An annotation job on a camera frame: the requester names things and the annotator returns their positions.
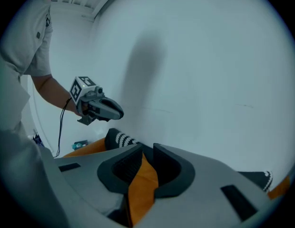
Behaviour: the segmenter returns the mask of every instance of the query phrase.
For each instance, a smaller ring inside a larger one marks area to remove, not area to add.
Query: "shirt sleeve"
[[[24,74],[31,76],[45,76],[51,74],[49,64],[49,45],[53,32],[52,23],[46,27],[41,46],[36,51],[32,62]]]

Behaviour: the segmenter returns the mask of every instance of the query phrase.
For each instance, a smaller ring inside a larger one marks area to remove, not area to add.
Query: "white t-shirt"
[[[14,129],[29,99],[20,76],[49,75],[51,0],[27,0],[0,40],[0,128]]]

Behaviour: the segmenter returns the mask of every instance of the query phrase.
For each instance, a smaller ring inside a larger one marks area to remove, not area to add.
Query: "ceiling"
[[[51,12],[79,16],[94,21],[108,0],[52,0]]]

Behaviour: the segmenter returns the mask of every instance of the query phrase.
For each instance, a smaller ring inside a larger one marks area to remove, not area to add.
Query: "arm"
[[[53,77],[52,75],[46,76],[32,76],[32,81],[37,92],[46,100],[48,103],[55,105],[63,109],[66,101],[70,98],[69,92],[64,89]],[[70,100],[66,110],[75,113],[80,116],[77,112],[75,103]]]

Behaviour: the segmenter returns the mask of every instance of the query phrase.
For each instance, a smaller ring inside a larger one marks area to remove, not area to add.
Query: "black cable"
[[[64,116],[64,113],[65,113],[66,107],[67,107],[68,103],[70,102],[70,100],[71,100],[71,98],[69,98],[69,99],[66,101],[66,104],[65,104],[65,106],[63,107],[62,112],[61,112],[61,115],[60,115],[60,130],[59,130],[58,151],[57,151],[57,154],[56,154],[55,158],[58,157],[58,156],[60,155],[60,140],[61,140],[61,133],[62,133],[63,116]]]

